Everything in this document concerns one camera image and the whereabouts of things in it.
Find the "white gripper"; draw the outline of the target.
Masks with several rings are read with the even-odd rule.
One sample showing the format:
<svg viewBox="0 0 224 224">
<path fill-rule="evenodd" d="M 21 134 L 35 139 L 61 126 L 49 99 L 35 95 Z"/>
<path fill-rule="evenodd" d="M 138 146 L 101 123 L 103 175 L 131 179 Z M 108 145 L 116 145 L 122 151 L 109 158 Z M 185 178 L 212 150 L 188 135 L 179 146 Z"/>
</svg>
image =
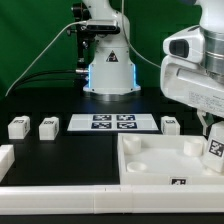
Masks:
<svg viewBox="0 0 224 224">
<path fill-rule="evenodd" d="M 166 38 L 163 51 L 163 94 L 199 109 L 197 116 L 207 136 L 214 122 L 211 114 L 224 118 L 224 34 L 192 26 Z"/>
</svg>

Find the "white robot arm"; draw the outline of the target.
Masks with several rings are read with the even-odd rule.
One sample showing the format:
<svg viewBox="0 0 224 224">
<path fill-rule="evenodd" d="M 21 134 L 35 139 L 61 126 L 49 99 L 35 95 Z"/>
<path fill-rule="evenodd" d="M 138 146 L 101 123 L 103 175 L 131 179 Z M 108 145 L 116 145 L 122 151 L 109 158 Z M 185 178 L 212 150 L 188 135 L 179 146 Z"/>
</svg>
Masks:
<svg viewBox="0 0 224 224">
<path fill-rule="evenodd" d="M 197 109 L 200 117 L 224 118 L 224 0 L 182 1 L 202 8 L 200 23 L 164 40 L 160 88 L 166 97 Z M 84 29 L 96 35 L 84 91 L 105 100 L 138 92 L 128 19 L 109 0 L 82 2 L 91 16 Z"/>
</svg>

